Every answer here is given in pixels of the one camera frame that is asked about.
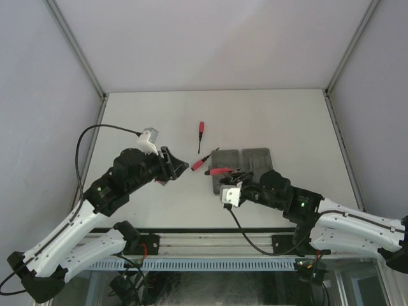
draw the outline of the white robotic arm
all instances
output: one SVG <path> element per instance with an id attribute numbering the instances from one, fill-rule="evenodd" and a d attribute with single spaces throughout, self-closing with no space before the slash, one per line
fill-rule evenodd
<path id="1" fill-rule="evenodd" d="M 293 187 L 272 170 L 259 183 L 251 173 L 228 173 L 221 180 L 224 207 L 239 207 L 245 200 L 283 211 L 297 225 L 293 244 L 309 244 L 315 250 L 363 254 L 386 260 L 399 272 L 408 273 L 408 223 L 343 207 L 320 194 Z"/>
<path id="2" fill-rule="evenodd" d="M 175 158 L 167 147 L 156 149 L 154 142 L 158 132 L 155 129 L 148 128 L 139 134 L 137 142 L 142 150 L 122 151 L 113 166 L 84 193 L 85 200 L 80 201 L 53 232 L 32 249 L 13 252 L 8 257 L 12 275 L 21 278 L 23 287 L 37 303 L 53 298 L 65 283 L 93 262 L 118 252 L 133 252 L 140 235 L 127 221 L 118 222 L 97 240 L 74 247 L 126 204 L 131 193 L 153 180 L 160 183 L 175 180 L 188 169 L 189 165 Z"/>

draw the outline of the perforated metal strip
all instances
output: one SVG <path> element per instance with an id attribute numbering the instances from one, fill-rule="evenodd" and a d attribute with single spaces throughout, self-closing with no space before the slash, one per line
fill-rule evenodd
<path id="1" fill-rule="evenodd" d="M 149 259 L 143 262 L 144 271 L 293 271 L 294 259 L 230 258 L 230 259 Z M 88 268 L 91 271 L 120 271 L 128 266 L 122 259 L 106 258 Z"/>

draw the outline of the gray wall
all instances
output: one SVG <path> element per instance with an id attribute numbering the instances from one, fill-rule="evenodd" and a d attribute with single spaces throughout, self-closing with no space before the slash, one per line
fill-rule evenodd
<path id="1" fill-rule="evenodd" d="M 42 1 L 0 2 L 0 279 L 66 215 L 77 138 L 99 98 Z M 21 289 L 18 277 L 3 291 Z M 0 305 L 30 305 L 27 294 Z"/>
<path id="2" fill-rule="evenodd" d="M 408 1 L 383 1 L 333 103 L 369 211 L 408 215 Z"/>

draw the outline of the white table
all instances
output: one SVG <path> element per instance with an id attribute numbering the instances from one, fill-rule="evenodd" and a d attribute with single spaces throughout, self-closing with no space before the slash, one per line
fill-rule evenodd
<path id="1" fill-rule="evenodd" d="M 198 124 L 205 133 L 198 150 Z M 159 131 L 156 145 L 192 165 L 217 147 L 268 147 L 274 168 L 292 185 L 357 208 L 346 167 L 320 89 L 130 92 L 110 94 L 103 123 Z M 87 182 L 102 176 L 120 152 L 135 147 L 136 136 L 103 127 Z M 211 178 L 190 169 L 163 187 L 148 184 L 132 194 L 101 227 L 128 220 L 137 228 L 236 228 L 212 192 Z M 254 203 L 235 209 L 243 227 L 293 226 L 282 212 Z"/>

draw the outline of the red handle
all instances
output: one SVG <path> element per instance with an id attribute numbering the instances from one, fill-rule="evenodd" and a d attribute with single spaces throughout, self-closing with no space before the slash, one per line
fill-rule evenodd
<path id="1" fill-rule="evenodd" d="M 229 173 L 232 172 L 233 170 L 230 168 L 216 168 L 216 169 L 211 169 L 211 170 L 207 170 L 204 174 L 205 175 L 220 175 L 223 173 Z"/>
<path id="2" fill-rule="evenodd" d="M 197 163 L 193 164 L 193 166 L 191 167 L 192 171 L 196 171 L 199 167 L 201 167 L 203 165 L 203 161 L 198 161 Z"/>
<path id="3" fill-rule="evenodd" d="M 200 122 L 200 126 L 198 127 L 198 132 L 199 132 L 199 133 L 203 133 L 203 132 L 204 132 L 204 122 L 203 122 L 203 121 Z"/>

